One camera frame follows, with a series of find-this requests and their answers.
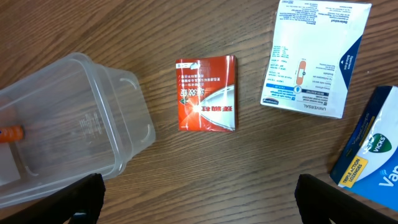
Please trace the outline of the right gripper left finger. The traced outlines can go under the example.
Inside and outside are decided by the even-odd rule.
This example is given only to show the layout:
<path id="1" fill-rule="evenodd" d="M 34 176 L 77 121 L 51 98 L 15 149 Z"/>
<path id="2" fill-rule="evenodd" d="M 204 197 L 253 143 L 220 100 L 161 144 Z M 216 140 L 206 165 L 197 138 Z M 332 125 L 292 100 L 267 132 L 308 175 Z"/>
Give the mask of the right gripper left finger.
<path id="1" fill-rule="evenodd" d="M 96 224 L 106 187 L 101 174 L 90 174 L 43 200 L 1 220 L 1 224 Z"/>

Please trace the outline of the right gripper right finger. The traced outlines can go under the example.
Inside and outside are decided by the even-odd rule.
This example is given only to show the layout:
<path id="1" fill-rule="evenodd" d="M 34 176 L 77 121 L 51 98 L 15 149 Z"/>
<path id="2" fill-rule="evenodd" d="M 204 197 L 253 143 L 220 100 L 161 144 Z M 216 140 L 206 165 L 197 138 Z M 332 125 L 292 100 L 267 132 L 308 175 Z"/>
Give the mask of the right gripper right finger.
<path id="1" fill-rule="evenodd" d="M 294 195 L 304 224 L 397 224 L 310 174 L 299 175 Z"/>

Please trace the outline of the blue Vicks VapoDrops box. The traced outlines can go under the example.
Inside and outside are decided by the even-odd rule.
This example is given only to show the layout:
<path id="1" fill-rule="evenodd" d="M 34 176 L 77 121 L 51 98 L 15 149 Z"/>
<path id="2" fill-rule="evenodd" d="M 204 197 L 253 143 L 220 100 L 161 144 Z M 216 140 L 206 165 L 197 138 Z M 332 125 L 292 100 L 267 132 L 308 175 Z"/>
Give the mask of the blue Vicks VapoDrops box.
<path id="1" fill-rule="evenodd" d="M 341 188 L 397 210 L 397 87 L 375 89 L 331 179 Z"/>

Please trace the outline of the orange pill bottle white cap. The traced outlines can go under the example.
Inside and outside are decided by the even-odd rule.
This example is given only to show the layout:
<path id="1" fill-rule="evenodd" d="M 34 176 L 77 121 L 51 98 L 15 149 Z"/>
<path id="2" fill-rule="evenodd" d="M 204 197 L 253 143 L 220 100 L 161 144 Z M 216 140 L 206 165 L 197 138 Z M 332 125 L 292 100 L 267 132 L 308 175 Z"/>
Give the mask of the orange pill bottle white cap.
<path id="1" fill-rule="evenodd" d="M 22 126 L 10 126 L 0 129 L 0 143 L 20 141 L 25 132 Z"/>

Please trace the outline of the white plaster box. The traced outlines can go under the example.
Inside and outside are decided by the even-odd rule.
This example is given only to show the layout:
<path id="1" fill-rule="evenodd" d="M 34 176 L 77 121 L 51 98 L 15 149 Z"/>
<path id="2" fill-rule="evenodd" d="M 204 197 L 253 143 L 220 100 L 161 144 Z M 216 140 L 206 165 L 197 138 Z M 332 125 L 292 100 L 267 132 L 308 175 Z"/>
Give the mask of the white plaster box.
<path id="1" fill-rule="evenodd" d="M 365 2 L 281 0 L 260 103 L 342 118 L 371 7 Z"/>

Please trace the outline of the red medicine box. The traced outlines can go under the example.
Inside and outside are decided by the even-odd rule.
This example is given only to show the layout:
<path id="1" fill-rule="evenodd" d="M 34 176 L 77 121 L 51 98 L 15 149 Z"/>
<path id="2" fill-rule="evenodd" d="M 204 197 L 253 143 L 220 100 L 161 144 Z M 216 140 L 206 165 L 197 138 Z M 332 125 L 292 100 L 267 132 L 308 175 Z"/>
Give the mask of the red medicine box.
<path id="1" fill-rule="evenodd" d="M 238 122 L 236 57 L 181 58 L 175 68 L 178 129 L 234 132 Z"/>

